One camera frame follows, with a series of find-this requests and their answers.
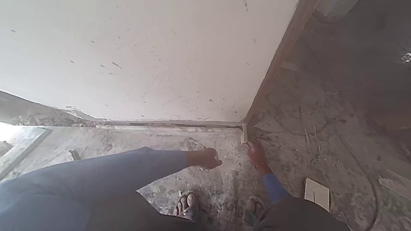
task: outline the blue sleeve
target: blue sleeve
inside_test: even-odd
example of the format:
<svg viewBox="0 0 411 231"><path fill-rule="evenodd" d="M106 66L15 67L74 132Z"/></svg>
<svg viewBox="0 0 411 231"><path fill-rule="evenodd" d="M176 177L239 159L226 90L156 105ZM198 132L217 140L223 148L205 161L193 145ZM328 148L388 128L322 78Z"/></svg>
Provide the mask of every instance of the blue sleeve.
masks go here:
<svg viewBox="0 0 411 231"><path fill-rule="evenodd" d="M274 174L270 173L263 176L263 182L272 203L291 196Z"/></svg>
<svg viewBox="0 0 411 231"><path fill-rule="evenodd" d="M0 184L1 230L84 230L89 202L125 195L186 167L182 151L140 148L24 174Z"/></svg>

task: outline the dusty floor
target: dusty floor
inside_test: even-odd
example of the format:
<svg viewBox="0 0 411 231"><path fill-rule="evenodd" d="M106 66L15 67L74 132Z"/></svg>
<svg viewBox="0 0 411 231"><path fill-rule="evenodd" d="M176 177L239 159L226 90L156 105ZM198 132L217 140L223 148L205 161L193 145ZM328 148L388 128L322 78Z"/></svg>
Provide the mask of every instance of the dusty floor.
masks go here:
<svg viewBox="0 0 411 231"><path fill-rule="evenodd" d="M328 187L331 213L353 230L410 231L411 201L378 183L387 169L411 179L410 162L396 143L367 125L363 113L353 109L334 83L324 80L326 73L318 68L315 74L310 71L320 66L311 57L304 42L294 46L287 61L300 69L281 69L250 131L261 140L271 169L293 196L302 197L305 178ZM73 152L90 158L143 146L215 147L223 161L221 168L186 169L139 192L160 212L171 213L178 191L193 190L214 230L240 230L244 200L250 195L268 204L262 181L240 148L237 129L224 136L217 135L221 130L169 135L89 127L51 129L48 138L8 178L70 161Z"/></svg>
<svg viewBox="0 0 411 231"><path fill-rule="evenodd" d="M288 61L300 70L280 71L255 126L270 167L294 196L307 177L327 186L331 213L353 230L411 230L411 201L378 183L387 169L411 179L409 161L333 83L306 71L320 65L310 57L299 41Z"/></svg>

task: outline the foot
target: foot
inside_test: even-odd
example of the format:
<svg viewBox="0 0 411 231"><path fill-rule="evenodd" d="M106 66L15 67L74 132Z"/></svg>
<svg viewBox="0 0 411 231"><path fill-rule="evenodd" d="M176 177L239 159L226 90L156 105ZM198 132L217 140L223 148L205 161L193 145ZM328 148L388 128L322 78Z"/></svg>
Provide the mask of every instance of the foot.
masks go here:
<svg viewBox="0 0 411 231"><path fill-rule="evenodd" d="M174 208L173 215L194 221L198 217L199 207L192 192L183 193Z"/></svg>
<svg viewBox="0 0 411 231"><path fill-rule="evenodd" d="M258 217L262 214L264 205L262 201L256 197L249 199L245 204L243 224L244 227L253 227Z"/></svg>

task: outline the fist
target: fist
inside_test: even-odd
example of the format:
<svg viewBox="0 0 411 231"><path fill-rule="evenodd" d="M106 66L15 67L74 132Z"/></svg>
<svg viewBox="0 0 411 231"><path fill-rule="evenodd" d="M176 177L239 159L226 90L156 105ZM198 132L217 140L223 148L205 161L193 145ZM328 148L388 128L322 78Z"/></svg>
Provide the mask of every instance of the fist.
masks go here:
<svg viewBox="0 0 411 231"><path fill-rule="evenodd" d="M213 169L222 165L214 148L185 152L188 166L200 166L203 169Z"/></svg>
<svg viewBox="0 0 411 231"><path fill-rule="evenodd" d="M251 162L256 166L267 164L267 158L264 153L264 148L259 141L248 141L243 144L243 147L247 150L247 155L250 157Z"/></svg>

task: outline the concrete wall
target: concrete wall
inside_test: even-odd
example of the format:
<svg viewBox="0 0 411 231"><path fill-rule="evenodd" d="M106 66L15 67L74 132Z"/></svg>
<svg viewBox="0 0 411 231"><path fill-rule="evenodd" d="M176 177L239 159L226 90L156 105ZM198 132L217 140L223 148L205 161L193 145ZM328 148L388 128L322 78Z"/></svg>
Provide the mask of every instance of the concrete wall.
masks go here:
<svg viewBox="0 0 411 231"><path fill-rule="evenodd" d="M240 121L297 1L6 1L0 90L85 119Z"/></svg>

